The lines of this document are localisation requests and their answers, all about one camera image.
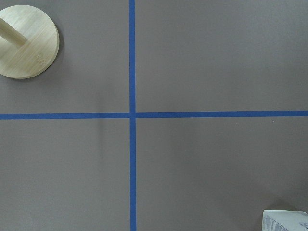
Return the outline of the blue tape line crosswise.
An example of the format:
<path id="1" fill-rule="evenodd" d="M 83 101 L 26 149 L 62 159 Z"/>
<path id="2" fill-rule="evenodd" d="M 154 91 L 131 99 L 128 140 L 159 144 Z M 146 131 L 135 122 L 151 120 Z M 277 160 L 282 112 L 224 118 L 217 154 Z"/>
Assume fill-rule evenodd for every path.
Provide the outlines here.
<path id="1" fill-rule="evenodd" d="M 108 113 L 9 113 L 1 120 L 51 119 L 137 119 L 137 118 L 229 118 L 229 117 L 307 117 L 305 111 L 217 111 L 217 112 L 108 112 Z"/>

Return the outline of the blue white milk carton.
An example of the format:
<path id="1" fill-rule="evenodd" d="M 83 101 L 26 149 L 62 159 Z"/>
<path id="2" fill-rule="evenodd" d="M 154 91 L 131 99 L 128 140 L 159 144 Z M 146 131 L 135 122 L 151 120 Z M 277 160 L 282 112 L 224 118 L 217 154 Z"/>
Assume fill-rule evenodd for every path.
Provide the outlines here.
<path id="1" fill-rule="evenodd" d="M 262 231 L 308 231 L 308 214 L 302 211 L 264 210 Z"/>

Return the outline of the round wooden stand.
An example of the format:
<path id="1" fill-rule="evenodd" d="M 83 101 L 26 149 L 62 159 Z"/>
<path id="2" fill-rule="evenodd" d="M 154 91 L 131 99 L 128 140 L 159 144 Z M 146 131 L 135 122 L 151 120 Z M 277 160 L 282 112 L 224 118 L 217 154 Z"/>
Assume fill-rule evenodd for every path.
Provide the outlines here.
<path id="1" fill-rule="evenodd" d="M 41 9 L 13 5 L 0 12 L 0 73 L 25 79 L 44 72 L 55 60 L 60 37 Z"/>

